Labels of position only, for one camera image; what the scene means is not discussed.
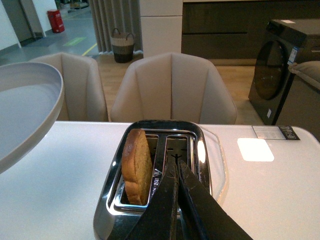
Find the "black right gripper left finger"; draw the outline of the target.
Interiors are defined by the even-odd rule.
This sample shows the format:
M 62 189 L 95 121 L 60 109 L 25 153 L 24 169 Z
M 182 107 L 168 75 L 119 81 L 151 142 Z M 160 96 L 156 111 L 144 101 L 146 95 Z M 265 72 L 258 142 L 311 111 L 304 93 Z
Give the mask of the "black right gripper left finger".
M 178 167 L 176 160 L 167 160 L 164 175 L 148 207 L 137 223 L 110 240 L 175 240 L 177 236 Z

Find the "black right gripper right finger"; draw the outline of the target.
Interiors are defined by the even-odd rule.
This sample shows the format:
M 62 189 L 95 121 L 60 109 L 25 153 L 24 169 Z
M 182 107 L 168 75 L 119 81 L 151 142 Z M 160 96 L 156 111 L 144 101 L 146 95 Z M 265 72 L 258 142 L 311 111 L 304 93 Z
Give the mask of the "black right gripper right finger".
M 221 208 L 183 160 L 179 171 L 178 205 L 186 240 L 250 240 Z

